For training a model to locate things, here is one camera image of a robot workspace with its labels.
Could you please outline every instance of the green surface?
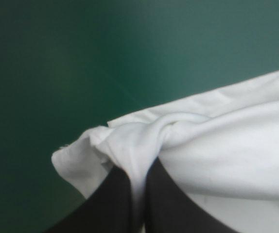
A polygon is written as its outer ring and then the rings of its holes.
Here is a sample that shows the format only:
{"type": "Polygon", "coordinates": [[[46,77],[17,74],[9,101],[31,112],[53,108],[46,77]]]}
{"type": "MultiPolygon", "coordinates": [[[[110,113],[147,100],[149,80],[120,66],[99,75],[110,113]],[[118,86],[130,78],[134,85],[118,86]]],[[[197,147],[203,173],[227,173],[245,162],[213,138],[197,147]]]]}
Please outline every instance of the green surface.
{"type": "Polygon", "coordinates": [[[279,0],[0,1],[0,233],[84,199],[51,154],[123,114],[279,69],[279,0]]]}

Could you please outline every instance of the white cloth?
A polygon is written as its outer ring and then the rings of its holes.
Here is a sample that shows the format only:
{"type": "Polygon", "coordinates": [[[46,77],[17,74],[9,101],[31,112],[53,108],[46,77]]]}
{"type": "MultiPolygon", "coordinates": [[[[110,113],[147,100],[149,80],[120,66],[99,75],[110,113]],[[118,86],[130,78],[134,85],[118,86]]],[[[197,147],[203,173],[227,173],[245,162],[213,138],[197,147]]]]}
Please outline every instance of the white cloth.
{"type": "Polygon", "coordinates": [[[157,156],[187,196],[229,227],[279,232],[279,71],[111,120],[52,162],[86,198],[114,163],[140,211],[157,156]]]}

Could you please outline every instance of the knotted fabric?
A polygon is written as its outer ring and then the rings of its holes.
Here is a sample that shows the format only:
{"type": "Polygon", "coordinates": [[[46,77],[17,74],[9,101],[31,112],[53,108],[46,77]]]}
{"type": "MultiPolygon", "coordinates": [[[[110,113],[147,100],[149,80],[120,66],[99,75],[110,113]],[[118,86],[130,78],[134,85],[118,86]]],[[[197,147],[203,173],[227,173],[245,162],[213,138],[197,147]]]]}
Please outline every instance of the knotted fabric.
{"type": "MultiPolygon", "coordinates": [[[[279,71],[88,129],[54,152],[52,162],[86,198],[113,164],[125,170],[139,223],[146,174],[157,156],[194,200],[205,195],[212,200],[279,201],[279,71]]],[[[222,212],[211,211],[216,216],[222,212]]],[[[244,224],[229,224],[251,232],[244,224]]]]}

